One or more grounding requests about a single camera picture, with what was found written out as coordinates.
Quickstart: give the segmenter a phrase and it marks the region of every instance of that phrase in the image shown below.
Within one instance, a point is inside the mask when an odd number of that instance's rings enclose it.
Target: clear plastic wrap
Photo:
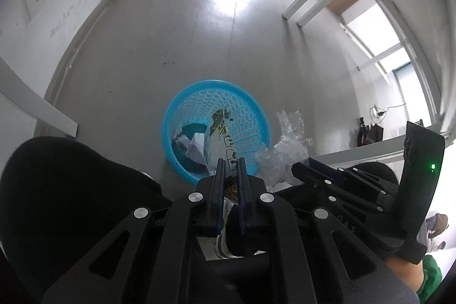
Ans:
[[[272,148],[261,148],[256,154],[258,177],[264,180],[266,189],[275,192],[302,182],[293,177],[291,166],[299,161],[306,161],[309,140],[304,135],[304,121],[298,111],[277,113],[282,136]]]

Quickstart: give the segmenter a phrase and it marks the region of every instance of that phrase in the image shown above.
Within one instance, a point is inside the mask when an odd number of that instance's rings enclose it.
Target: black device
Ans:
[[[266,252],[211,266],[244,303],[418,303],[382,258],[395,253],[419,262],[426,253],[420,230],[444,147],[443,137],[408,123],[400,185],[356,166],[297,163],[293,175],[309,192],[303,209],[267,193],[243,158],[233,172],[219,159],[216,174],[171,208],[132,211],[47,290],[43,303],[204,302],[204,288],[195,294],[191,287],[195,237],[220,234],[229,177],[238,186],[240,238]]]

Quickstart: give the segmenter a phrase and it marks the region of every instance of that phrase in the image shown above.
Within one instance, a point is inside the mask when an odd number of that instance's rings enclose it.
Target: baseboard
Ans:
[[[65,78],[68,75],[71,65],[76,59],[79,50],[81,49],[84,41],[87,39],[92,28],[95,26],[98,20],[102,17],[103,13],[108,9],[114,0],[101,0],[101,2],[95,7],[95,9],[86,18],[82,26],[79,28],[76,35],[71,40],[67,50],[60,59],[59,64],[52,76],[51,82],[46,90],[44,99],[55,107],[57,104],[58,97],[62,91]],[[34,136],[43,136],[47,134],[48,125],[41,120],[38,120],[35,125]]]

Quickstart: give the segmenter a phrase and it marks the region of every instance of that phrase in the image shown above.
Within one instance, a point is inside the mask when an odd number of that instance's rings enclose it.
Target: wall socket panel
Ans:
[[[47,0],[25,0],[30,19],[34,18],[46,4]]]

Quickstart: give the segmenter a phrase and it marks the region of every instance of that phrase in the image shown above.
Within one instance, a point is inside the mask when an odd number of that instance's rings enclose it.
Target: person's leg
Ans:
[[[44,292],[134,209],[171,206],[158,183],[65,138],[21,145],[0,181],[0,241],[29,292]]]

